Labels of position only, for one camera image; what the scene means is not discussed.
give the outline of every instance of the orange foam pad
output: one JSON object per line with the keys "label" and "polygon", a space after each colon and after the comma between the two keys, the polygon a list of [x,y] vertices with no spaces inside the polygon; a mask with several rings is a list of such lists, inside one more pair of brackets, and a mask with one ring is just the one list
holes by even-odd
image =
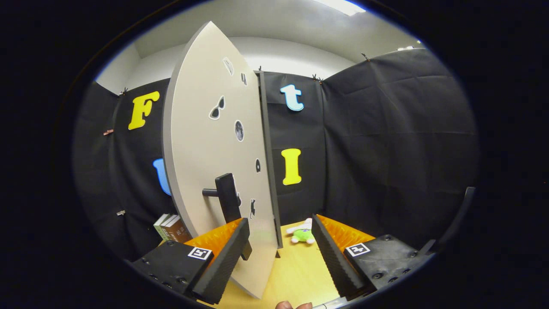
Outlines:
{"label": "orange foam pad", "polygon": [[208,265],[208,267],[210,267],[233,235],[234,230],[236,230],[238,224],[240,224],[240,221],[242,221],[242,218],[236,219],[196,238],[193,238],[185,242],[185,245],[211,250],[214,254],[214,258]]}
{"label": "orange foam pad", "polygon": [[320,219],[320,222],[324,224],[326,231],[328,231],[342,253],[345,248],[349,246],[375,239],[374,236],[368,235],[341,222],[337,222],[336,220],[332,220],[319,214],[316,216]]}

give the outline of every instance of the book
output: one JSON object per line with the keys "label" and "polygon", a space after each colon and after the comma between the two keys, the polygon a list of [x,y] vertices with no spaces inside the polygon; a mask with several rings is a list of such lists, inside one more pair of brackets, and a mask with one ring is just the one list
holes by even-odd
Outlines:
{"label": "book", "polygon": [[161,224],[162,230],[169,239],[184,243],[192,239],[180,216],[175,216],[170,221]]}
{"label": "book", "polygon": [[172,240],[171,237],[170,237],[170,234],[167,232],[167,230],[165,229],[166,227],[166,224],[168,224],[170,221],[172,221],[173,219],[175,219],[175,217],[177,217],[176,214],[173,214],[171,215],[170,217],[168,217],[168,219],[164,220],[164,222],[162,222],[160,224],[160,229],[164,232],[164,234],[166,235],[167,237],[167,240]]}
{"label": "book", "polygon": [[166,235],[166,233],[162,230],[162,228],[160,227],[160,225],[166,221],[166,219],[168,219],[168,217],[170,217],[171,215],[168,214],[168,213],[165,213],[163,214],[160,218],[158,218],[158,220],[153,224],[154,226],[154,229],[158,232],[158,234],[160,235],[160,237],[162,237],[163,240],[170,240],[168,238],[168,236]]}

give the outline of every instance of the white wall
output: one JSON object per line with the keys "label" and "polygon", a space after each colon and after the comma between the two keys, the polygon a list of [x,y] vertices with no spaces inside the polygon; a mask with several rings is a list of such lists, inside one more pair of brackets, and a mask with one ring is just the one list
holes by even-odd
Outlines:
{"label": "white wall", "polygon": [[123,49],[96,77],[96,82],[109,91],[118,94],[127,87],[133,71],[138,67],[141,57],[134,44]]}
{"label": "white wall", "polygon": [[[289,41],[260,37],[229,39],[254,70],[261,66],[263,71],[308,77],[316,74],[317,77],[325,79],[355,64],[321,49]],[[185,44],[178,45],[141,59],[125,86],[133,89],[170,78],[184,47]]]}

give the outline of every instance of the white door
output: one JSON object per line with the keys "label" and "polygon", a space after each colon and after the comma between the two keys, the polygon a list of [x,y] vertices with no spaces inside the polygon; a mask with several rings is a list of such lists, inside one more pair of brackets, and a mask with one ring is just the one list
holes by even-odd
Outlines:
{"label": "white door", "polygon": [[254,71],[214,23],[205,24],[187,43],[168,86],[166,173],[192,237],[225,224],[219,199],[203,196],[202,189],[215,189],[215,178],[233,174],[252,253],[239,259],[231,278],[258,298],[277,250],[263,134]]}

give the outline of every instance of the white ceiling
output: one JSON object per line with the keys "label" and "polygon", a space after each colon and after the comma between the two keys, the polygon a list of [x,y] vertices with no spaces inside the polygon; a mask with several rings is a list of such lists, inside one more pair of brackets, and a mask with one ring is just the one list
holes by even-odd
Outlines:
{"label": "white ceiling", "polygon": [[206,22],[228,37],[277,38],[320,48],[352,62],[419,47],[417,39],[381,17],[365,12],[347,16],[312,0],[213,0],[165,21],[141,36],[141,58],[187,43]]}

